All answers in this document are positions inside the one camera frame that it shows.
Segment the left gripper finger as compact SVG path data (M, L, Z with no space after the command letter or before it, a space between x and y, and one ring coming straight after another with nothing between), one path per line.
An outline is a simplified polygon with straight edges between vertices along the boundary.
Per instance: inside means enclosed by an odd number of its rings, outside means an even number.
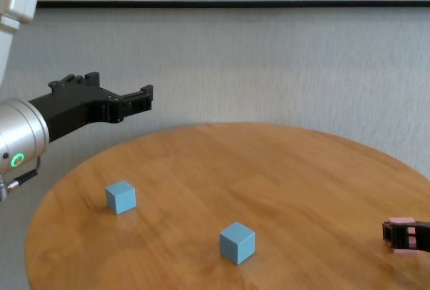
M151 110L153 102L153 90L154 87L152 85L146 85L138 92L123 95L123 116L128 117L137 113Z
M63 87L66 85L84 85L90 87L99 87L99 73L98 72L90 72L85 75L67 75L66 77L49 82L48 86L53 89L57 87Z

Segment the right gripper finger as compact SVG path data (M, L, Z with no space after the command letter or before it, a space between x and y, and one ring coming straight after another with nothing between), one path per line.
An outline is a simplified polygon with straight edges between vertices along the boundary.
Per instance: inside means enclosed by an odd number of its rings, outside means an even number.
M429 222L389 222L382 224L383 239L393 250L429 252Z

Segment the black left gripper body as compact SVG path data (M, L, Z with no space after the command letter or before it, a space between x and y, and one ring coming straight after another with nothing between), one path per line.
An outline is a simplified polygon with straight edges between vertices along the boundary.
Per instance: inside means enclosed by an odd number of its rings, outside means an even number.
M96 86L58 84L49 94L30 101L42 115L53 142L92 123L117 124L124 120L119 95Z

